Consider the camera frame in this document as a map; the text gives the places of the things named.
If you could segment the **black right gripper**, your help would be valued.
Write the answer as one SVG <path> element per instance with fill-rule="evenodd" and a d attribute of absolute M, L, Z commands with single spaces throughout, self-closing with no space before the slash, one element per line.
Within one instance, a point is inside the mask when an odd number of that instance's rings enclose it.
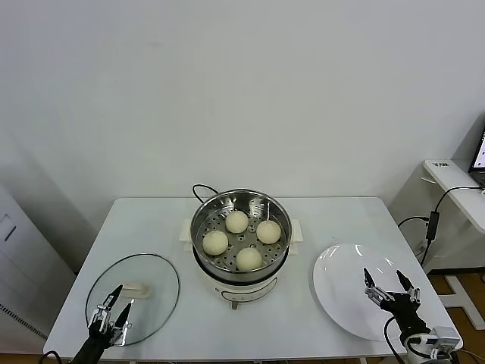
<path fill-rule="evenodd" d="M 397 277 L 405 293 L 389 293 L 392 299 L 387 299 L 386 291 L 374 283 L 370 272 L 366 268 L 363 268 L 363 272 L 365 294 L 373 303 L 380 304 L 382 310 L 390 312 L 395 317 L 402 336 L 430 333 L 430 329 L 417 313 L 421 305 L 418 303 L 420 302 L 420 289 L 414 287 L 409 278 L 397 270 Z"/>

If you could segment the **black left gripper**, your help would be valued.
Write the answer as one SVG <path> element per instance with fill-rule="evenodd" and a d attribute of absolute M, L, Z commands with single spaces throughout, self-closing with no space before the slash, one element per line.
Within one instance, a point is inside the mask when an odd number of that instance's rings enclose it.
<path fill-rule="evenodd" d="M 111 309 L 117 302 L 123 285 L 119 284 L 102 304 L 94 309 L 88 324 L 89 336 L 80 351 L 71 360 L 73 364 L 96 364 L 103 353 L 113 346 L 123 346 L 126 334 L 130 328 L 128 317 L 133 305 L 133 299 L 124 307 L 114 324 L 110 323 Z"/>

